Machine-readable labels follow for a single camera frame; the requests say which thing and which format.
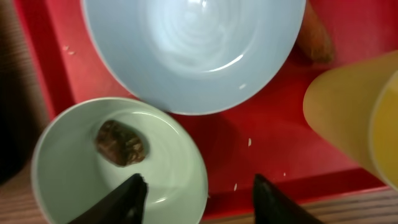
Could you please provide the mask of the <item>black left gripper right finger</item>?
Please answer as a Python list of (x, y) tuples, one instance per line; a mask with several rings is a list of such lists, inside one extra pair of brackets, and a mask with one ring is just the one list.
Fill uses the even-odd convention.
[(252, 201), (255, 224), (323, 224), (261, 174), (254, 176)]

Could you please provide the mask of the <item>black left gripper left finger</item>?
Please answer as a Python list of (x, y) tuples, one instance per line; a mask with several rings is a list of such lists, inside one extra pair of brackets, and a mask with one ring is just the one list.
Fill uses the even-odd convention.
[(142, 224), (148, 184), (134, 174), (69, 224)]

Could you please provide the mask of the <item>brown food scrap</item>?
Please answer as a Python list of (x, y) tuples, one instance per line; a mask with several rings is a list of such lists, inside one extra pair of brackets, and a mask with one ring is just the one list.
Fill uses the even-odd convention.
[(96, 150), (119, 167), (142, 162), (146, 158), (144, 141), (129, 127), (116, 120), (105, 121), (95, 137)]

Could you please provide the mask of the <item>light green bowl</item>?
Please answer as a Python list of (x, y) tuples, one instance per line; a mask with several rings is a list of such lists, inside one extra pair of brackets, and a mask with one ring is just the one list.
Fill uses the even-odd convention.
[[(96, 150), (95, 137), (108, 120), (143, 140), (142, 162), (120, 167)], [(36, 144), (31, 181), (46, 221), (68, 223), (136, 173), (148, 184), (145, 223), (201, 220), (208, 178), (196, 144), (171, 116), (137, 100), (96, 98), (59, 114)]]

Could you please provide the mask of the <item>yellow plastic cup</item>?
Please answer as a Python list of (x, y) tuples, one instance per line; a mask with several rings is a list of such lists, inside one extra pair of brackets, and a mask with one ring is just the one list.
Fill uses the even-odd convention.
[(322, 73), (303, 99), (308, 125), (397, 188), (397, 52)]

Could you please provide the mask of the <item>light blue bowl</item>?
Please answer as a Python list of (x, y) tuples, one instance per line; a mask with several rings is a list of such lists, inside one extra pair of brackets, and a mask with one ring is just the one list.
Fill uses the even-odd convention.
[(204, 115), (262, 90), (291, 52), (305, 0), (82, 0), (101, 61), (159, 109)]

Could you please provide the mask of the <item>orange carrot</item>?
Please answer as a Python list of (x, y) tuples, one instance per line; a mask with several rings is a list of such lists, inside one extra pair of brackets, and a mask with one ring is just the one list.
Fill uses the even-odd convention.
[(301, 51), (315, 63), (331, 63), (335, 48), (323, 22), (306, 0), (302, 25), (296, 40)]

